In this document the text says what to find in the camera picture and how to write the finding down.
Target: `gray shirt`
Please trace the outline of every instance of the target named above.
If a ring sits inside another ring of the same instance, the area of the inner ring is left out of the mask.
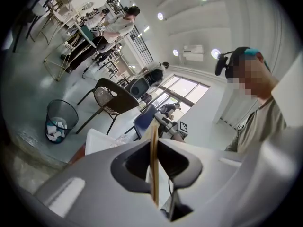
[[[255,141],[264,141],[269,135],[286,128],[282,113],[271,97],[247,119],[245,125],[240,124],[227,151],[244,153]]]

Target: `wooden stick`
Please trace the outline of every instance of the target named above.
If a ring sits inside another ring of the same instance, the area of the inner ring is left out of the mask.
[[[158,127],[154,125],[152,127],[150,152],[150,165],[152,174],[151,196],[157,207],[159,205],[159,162],[157,156],[158,139]]]

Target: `blue headband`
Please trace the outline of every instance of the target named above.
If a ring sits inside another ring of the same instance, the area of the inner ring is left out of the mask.
[[[244,52],[244,54],[245,55],[253,55],[253,56],[255,56],[258,52],[260,52],[260,51],[257,50],[257,49],[246,49],[245,52]],[[266,60],[264,60],[264,64],[267,67],[267,69],[270,71],[270,69],[269,69],[269,67],[268,67],[268,65],[266,63]]]

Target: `air conditioner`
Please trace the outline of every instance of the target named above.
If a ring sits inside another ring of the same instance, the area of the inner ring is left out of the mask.
[[[183,56],[187,61],[203,61],[202,45],[186,45],[183,47]]]

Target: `gray floor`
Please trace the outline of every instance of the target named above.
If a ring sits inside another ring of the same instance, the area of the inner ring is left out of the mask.
[[[37,25],[32,33],[34,38],[39,26]],[[51,37],[53,30],[54,26],[50,25],[46,29],[46,36]],[[7,51],[1,85],[3,114],[11,137],[13,139],[17,137],[20,141],[36,148],[41,154],[62,162],[68,162],[85,143],[90,128],[106,133],[112,122],[109,115],[102,112],[78,135],[75,134],[76,130],[99,109],[99,106],[92,94],[79,106],[76,105],[96,84],[92,79],[85,80],[81,77],[86,64],[91,64],[90,59],[83,62],[72,74],[65,73],[59,82],[53,80],[43,64],[44,58],[62,43],[65,37],[65,31],[61,30],[48,46],[42,35],[35,39],[36,42],[30,38],[25,40],[25,36],[21,35],[17,52],[12,53],[11,49]],[[59,55],[65,50],[64,46],[59,47],[51,58],[60,62]],[[79,115],[77,126],[61,144],[52,144],[44,134],[46,108],[54,99],[69,102]],[[132,127],[132,122],[138,114],[139,110],[135,108],[118,116],[109,135],[113,138],[119,137]]]

